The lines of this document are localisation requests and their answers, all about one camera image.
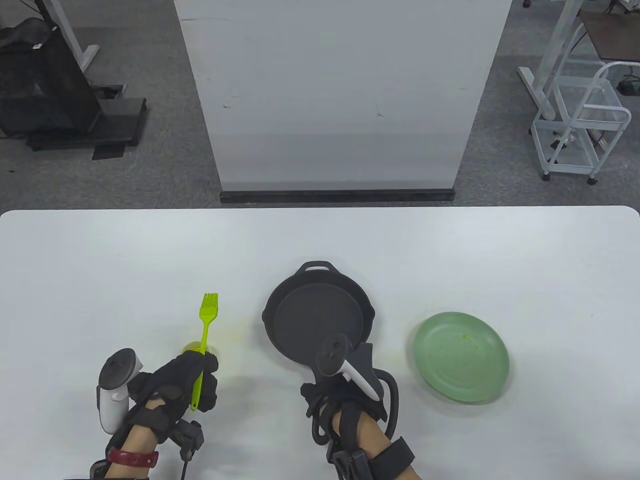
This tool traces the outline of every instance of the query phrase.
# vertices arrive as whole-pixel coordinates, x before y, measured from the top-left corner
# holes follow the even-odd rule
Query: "yellow cup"
[[[186,352],[187,350],[193,350],[193,351],[196,351],[196,352],[200,352],[200,342],[191,342],[191,343],[187,344],[182,349],[182,353]],[[207,352],[212,353],[215,356],[218,356],[218,352],[211,345],[207,345]]]

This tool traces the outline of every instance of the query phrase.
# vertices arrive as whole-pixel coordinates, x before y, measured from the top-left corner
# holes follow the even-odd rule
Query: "floor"
[[[63,0],[82,45],[101,51],[87,70],[94,83],[127,83],[151,112],[138,148],[121,159],[92,161],[91,150],[33,153],[0,139],[0,214],[11,209],[219,207],[220,183],[172,0]],[[604,10],[607,0],[587,2]],[[640,97],[635,115],[589,187],[584,177],[540,180],[527,129],[536,113],[516,74],[537,65],[562,2],[515,0],[493,62],[460,172],[446,205],[604,205],[640,210]],[[18,0],[0,0],[8,24],[28,16]],[[589,55],[590,45],[578,52]]]

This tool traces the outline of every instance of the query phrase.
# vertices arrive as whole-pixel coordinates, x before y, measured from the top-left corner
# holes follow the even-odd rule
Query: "white controller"
[[[361,343],[353,350],[347,336],[337,333],[320,344],[314,372],[327,377],[341,373],[346,381],[353,380],[367,397],[378,402],[385,392],[373,370],[372,354],[370,343]]]
[[[353,380],[355,384],[360,387],[360,390],[367,395],[367,397],[376,402],[380,400],[380,395],[376,393],[369,382],[366,381],[364,377],[360,375],[360,372],[358,372],[349,362],[345,360],[338,372],[341,372],[342,376],[345,377],[347,381]]]
[[[113,435],[129,411],[128,382],[142,369],[142,363],[131,348],[111,355],[102,367],[97,399],[102,429]]]

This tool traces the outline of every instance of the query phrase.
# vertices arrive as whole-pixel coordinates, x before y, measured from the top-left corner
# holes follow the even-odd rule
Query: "hand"
[[[300,394],[309,405],[307,417],[314,420],[312,435],[319,445],[325,445],[329,437],[338,439],[332,422],[334,416],[343,408],[348,408],[350,413],[354,412],[353,415],[357,417],[356,425],[360,412],[367,413],[376,422],[380,419],[387,421],[387,411],[382,400],[372,400],[355,383],[347,381],[341,374],[323,378],[315,384],[305,383],[300,388]],[[320,434],[318,426],[322,427],[326,435]]]
[[[154,373],[139,373],[127,385],[130,397],[139,404],[129,412],[129,424],[149,427],[158,442],[164,442],[189,408],[193,385],[201,374],[204,376],[198,410],[206,412],[215,406],[216,370],[215,355],[186,351]],[[156,399],[162,399],[164,404],[154,410],[139,408]]]

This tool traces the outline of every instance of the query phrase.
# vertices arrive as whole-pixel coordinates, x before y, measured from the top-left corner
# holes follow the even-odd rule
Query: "green plate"
[[[496,399],[509,377],[509,353],[495,330],[479,318],[443,312],[424,321],[413,340],[420,375],[460,402]]]

